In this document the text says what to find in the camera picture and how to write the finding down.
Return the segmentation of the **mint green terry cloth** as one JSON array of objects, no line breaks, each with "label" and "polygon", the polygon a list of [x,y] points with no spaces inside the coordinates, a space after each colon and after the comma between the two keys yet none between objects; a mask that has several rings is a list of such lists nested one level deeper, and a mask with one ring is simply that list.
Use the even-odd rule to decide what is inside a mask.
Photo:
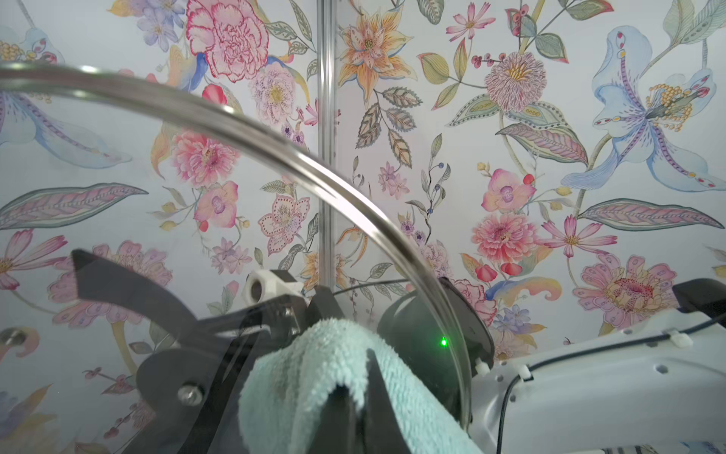
[{"label": "mint green terry cloth", "polygon": [[364,409],[374,353],[395,421],[413,453],[476,453],[478,447],[425,384],[377,334],[348,320],[323,320],[290,346],[255,361],[238,400],[238,425],[251,453],[303,453],[336,388]]}]

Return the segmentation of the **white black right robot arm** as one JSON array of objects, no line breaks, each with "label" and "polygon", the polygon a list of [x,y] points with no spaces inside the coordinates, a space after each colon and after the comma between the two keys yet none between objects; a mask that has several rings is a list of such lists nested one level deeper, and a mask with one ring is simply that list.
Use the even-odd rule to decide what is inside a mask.
[{"label": "white black right robot arm", "polygon": [[[678,285],[677,308],[612,338],[518,363],[495,360],[492,334],[451,281],[441,284],[439,306],[457,318],[466,344],[470,391],[461,391],[448,340],[417,291],[387,311],[381,332],[445,412],[469,426],[479,448],[572,453],[724,439],[725,287],[717,281]],[[253,365],[316,323],[342,319],[341,299],[323,286],[306,299],[288,272],[257,272],[241,310],[200,320],[151,280],[121,278],[109,302],[150,319],[175,342],[137,373],[155,419],[129,452],[230,452],[243,438],[238,397]]]}]

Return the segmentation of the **glass pot lid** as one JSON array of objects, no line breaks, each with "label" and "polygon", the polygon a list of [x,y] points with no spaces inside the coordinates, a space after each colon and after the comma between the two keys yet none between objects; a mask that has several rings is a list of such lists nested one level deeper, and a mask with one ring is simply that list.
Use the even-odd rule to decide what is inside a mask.
[{"label": "glass pot lid", "polygon": [[[106,103],[160,117],[283,170],[355,223],[414,283],[421,302],[449,342],[458,380],[459,425],[469,426],[471,364],[461,325],[444,288],[384,213],[320,160],[229,106],[94,67],[5,62],[1,88]],[[178,349],[144,365],[137,376],[139,391],[157,413],[138,448],[157,444],[174,422],[182,421],[189,425],[189,432],[177,442],[180,452],[211,450],[217,431],[246,414],[236,404],[245,371],[260,356],[288,346],[310,327],[340,315],[334,296],[322,292],[306,304],[293,289],[290,275],[274,271],[264,276],[257,306],[200,320],[172,293],[122,265],[83,250],[73,251],[72,258],[82,299],[143,315],[179,344]],[[392,389],[385,384],[374,353],[367,354],[365,365],[369,385],[363,410],[355,408],[351,388],[339,387],[329,393],[312,452],[408,450],[402,420],[392,407]]]}]

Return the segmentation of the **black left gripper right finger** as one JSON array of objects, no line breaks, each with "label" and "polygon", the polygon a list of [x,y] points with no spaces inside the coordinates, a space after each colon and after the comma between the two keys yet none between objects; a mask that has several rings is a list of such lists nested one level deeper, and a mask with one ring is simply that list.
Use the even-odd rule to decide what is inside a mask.
[{"label": "black left gripper right finger", "polygon": [[363,448],[367,454],[410,454],[396,420],[374,350],[367,350],[368,388],[362,419]]}]

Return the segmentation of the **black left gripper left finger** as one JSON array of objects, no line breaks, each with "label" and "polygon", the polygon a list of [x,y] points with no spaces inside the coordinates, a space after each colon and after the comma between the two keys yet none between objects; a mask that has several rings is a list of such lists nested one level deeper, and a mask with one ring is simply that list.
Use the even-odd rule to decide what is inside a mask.
[{"label": "black left gripper left finger", "polygon": [[362,446],[362,420],[349,389],[338,386],[321,409],[308,454],[355,454]]}]

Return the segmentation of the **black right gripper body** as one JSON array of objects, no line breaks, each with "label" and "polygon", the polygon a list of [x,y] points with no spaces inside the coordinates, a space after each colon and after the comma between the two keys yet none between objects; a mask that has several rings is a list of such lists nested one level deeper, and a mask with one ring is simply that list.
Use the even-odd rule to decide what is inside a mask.
[{"label": "black right gripper body", "polygon": [[151,355],[136,385],[155,413],[128,453],[244,453],[238,399],[257,359],[289,346],[306,329],[344,314],[334,293],[318,287],[311,302],[284,295],[199,320],[167,293],[160,306],[136,304],[176,347]]}]

